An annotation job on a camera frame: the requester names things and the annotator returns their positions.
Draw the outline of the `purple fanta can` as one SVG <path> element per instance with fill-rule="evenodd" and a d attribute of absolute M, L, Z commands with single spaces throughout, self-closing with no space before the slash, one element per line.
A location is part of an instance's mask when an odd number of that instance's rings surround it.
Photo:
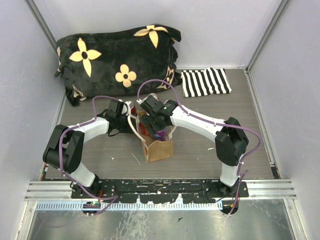
<path fill-rule="evenodd" d="M 153 139 L 155 141 L 165 141 L 166 140 L 166 129 L 162 129 L 161 131 L 155 131 L 153 134 Z"/>

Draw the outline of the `burlap watermelon canvas bag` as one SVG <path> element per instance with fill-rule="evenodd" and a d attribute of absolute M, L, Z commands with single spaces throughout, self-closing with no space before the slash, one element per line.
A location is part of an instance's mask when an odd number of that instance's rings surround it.
<path fill-rule="evenodd" d="M 153 136 L 143 135 L 140 131 L 139 122 L 140 113 L 144 111 L 137 111 L 136 115 L 130 114 L 127 117 L 129 126 L 133 133 L 140 139 L 145 161 L 147 163 L 167 159 L 174 156 L 174 142 L 173 133 L 176 127 L 169 126 L 165 129 L 165 141 L 154 140 Z"/>

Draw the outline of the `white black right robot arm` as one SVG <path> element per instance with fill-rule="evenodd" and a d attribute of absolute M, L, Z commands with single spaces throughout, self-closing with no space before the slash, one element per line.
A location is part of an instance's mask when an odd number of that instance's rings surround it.
<path fill-rule="evenodd" d="M 247 150 L 249 139 L 237 119 L 212 118 L 186 108 L 174 100 L 165 103 L 148 95 L 137 103 L 145 111 L 142 123 L 150 132 L 166 127 L 181 127 L 200 134 L 215 144 L 216 156 L 221 161 L 218 189 L 225 197 L 236 193 L 240 183 L 239 166 Z"/>

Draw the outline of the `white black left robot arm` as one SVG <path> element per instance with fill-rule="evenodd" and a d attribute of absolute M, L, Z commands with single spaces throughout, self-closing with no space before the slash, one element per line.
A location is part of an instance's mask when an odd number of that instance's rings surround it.
<path fill-rule="evenodd" d="M 70 186 L 74 191 L 88 198 L 101 198 L 103 190 L 99 177 L 82 163 L 84 144 L 100 135 L 131 134 L 128 123 L 131 113 L 136 113 L 132 101 L 112 99 L 107 109 L 87 122 L 55 126 L 44 150 L 43 162 L 72 178 Z"/>

